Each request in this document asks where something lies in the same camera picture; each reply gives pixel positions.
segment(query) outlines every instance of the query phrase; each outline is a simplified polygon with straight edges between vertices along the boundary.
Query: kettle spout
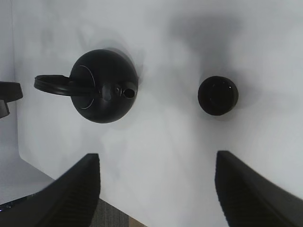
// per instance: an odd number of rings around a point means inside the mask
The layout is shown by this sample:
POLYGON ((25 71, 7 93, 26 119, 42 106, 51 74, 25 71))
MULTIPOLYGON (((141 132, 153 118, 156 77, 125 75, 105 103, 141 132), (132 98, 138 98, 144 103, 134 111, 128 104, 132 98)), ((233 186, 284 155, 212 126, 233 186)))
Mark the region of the kettle spout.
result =
POLYGON ((121 86, 121 96, 125 98, 135 98, 137 95, 137 86, 131 82, 124 82, 120 84, 121 86))

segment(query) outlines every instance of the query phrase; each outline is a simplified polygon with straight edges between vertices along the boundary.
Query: kettle handle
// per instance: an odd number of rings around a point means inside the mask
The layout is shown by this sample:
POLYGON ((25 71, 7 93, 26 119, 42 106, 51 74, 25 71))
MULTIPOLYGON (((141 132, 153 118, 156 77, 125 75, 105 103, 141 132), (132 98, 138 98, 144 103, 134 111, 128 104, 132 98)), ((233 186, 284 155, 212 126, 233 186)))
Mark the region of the kettle handle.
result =
POLYGON ((81 87, 63 75, 40 75, 35 77, 34 87, 38 90, 62 96, 94 96, 94 87, 81 87))

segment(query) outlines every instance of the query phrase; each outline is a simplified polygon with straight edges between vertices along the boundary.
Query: black plastic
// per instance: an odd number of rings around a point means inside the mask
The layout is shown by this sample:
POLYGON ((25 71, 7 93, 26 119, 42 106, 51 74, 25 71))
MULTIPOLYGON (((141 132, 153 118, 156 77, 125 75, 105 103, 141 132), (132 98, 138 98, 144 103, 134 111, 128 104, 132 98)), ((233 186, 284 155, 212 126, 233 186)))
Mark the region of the black plastic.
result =
POLYGON ((235 84, 225 77, 209 77, 198 91, 202 109, 210 115, 220 116, 232 110, 238 102, 239 93, 235 84))
POLYGON ((9 115, 7 103, 23 97, 21 86, 15 82, 0 82, 0 118, 9 115))
POLYGON ((230 227, 303 227, 303 201, 228 151, 217 154, 215 186, 230 227))
POLYGON ((98 154, 87 154, 31 199, 0 212, 0 226, 89 227, 99 194, 98 154))
POLYGON ((35 88, 71 96, 77 111, 86 119, 108 123, 122 118, 132 107, 138 77, 129 58, 121 52, 94 50, 81 56, 70 77, 41 75, 35 88))

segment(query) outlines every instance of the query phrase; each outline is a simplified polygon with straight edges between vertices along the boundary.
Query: black kettle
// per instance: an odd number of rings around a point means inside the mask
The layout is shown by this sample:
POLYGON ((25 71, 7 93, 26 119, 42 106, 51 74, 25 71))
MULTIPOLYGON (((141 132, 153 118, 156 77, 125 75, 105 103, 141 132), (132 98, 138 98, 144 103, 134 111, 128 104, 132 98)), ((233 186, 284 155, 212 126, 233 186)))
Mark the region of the black kettle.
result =
POLYGON ((37 76, 34 87, 70 96, 83 117, 92 122, 109 123, 122 118, 132 107, 137 96, 138 77, 125 54, 102 49, 81 56, 70 77, 37 76))

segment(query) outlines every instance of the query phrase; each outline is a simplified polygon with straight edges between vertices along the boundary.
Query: white table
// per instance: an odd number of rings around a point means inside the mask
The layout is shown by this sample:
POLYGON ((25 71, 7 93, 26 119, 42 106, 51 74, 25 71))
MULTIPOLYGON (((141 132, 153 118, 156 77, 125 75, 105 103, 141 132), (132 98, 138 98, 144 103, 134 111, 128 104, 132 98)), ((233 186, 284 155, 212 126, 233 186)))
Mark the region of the white table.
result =
POLYGON ((296 0, 15 0, 21 157, 56 179, 99 153, 100 197, 149 227, 227 226, 214 187, 227 149, 303 198, 303 2, 296 0), (69 97, 34 89, 68 76, 85 52, 128 51, 140 74, 121 120, 82 118, 69 97), (197 101, 203 78, 238 86, 221 117, 197 101))

